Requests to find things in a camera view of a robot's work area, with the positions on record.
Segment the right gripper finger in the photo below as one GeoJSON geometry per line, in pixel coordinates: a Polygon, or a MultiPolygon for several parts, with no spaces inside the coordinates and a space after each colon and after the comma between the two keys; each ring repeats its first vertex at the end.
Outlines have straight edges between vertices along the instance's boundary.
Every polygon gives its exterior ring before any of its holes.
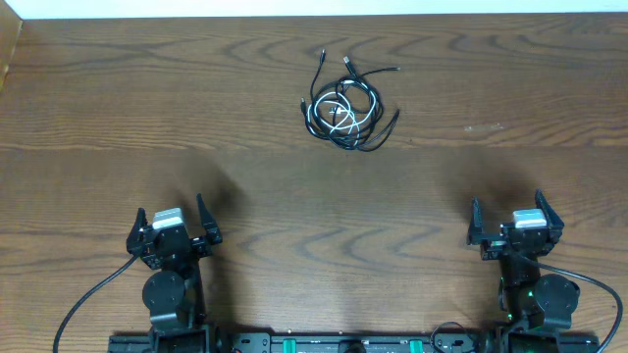
{"type": "Polygon", "coordinates": [[[472,198],[471,207],[472,212],[467,230],[467,244],[478,245],[484,240],[485,231],[483,228],[481,208],[477,197],[472,198]]]}
{"type": "Polygon", "coordinates": [[[535,203],[538,209],[544,214],[547,227],[551,230],[563,230],[564,222],[555,210],[550,206],[544,193],[541,189],[537,189],[535,192],[535,203]]]}

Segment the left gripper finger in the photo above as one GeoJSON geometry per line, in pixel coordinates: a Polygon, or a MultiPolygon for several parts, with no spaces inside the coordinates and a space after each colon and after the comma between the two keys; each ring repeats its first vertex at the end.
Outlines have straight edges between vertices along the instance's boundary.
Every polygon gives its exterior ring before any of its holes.
{"type": "Polygon", "coordinates": [[[146,214],[143,208],[139,208],[135,221],[126,241],[127,251],[131,255],[140,255],[144,244],[143,228],[147,225],[146,214]]]}
{"type": "Polygon", "coordinates": [[[207,238],[207,241],[211,245],[217,245],[217,244],[222,243],[223,236],[221,235],[219,226],[215,218],[207,209],[201,193],[196,194],[196,202],[197,202],[197,208],[199,212],[201,225],[203,229],[205,230],[205,237],[207,238]]]}

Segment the black cable barrel plug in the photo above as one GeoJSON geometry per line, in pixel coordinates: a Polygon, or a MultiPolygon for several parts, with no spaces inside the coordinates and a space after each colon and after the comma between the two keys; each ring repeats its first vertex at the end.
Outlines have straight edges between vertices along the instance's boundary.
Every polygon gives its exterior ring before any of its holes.
{"type": "Polygon", "coordinates": [[[383,127],[385,104],[379,90],[368,81],[371,75],[398,72],[399,67],[387,67],[359,72],[345,56],[345,76],[316,87],[326,61],[322,51],[314,75],[309,97],[300,100],[300,111],[307,131],[320,140],[326,140],[346,151],[373,152],[391,136],[398,123],[400,111],[396,110],[383,127]]]}

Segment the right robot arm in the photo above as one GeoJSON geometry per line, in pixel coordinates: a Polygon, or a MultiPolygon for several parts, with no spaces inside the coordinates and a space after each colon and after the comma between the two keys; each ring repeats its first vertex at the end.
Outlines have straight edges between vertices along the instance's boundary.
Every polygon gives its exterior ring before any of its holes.
{"type": "Polygon", "coordinates": [[[498,304],[509,316],[483,334],[481,352],[558,352],[561,333],[571,328],[580,288],[558,273],[542,275],[539,262],[558,243],[564,222],[540,190],[535,203],[487,232],[479,200],[472,199],[467,243],[480,247],[482,260],[499,262],[498,304]]]}

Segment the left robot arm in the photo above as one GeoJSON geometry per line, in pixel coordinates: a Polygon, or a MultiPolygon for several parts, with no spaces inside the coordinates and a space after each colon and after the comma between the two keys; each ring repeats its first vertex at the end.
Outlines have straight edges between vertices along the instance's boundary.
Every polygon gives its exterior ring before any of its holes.
{"type": "Polygon", "coordinates": [[[137,211],[126,245],[128,252],[154,274],[142,288],[151,324],[146,352],[217,352],[215,330],[207,311],[199,261],[223,241],[215,218],[200,194],[196,196],[204,233],[188,234],[183,211],[173,208],[146,220],[137,211]]]}

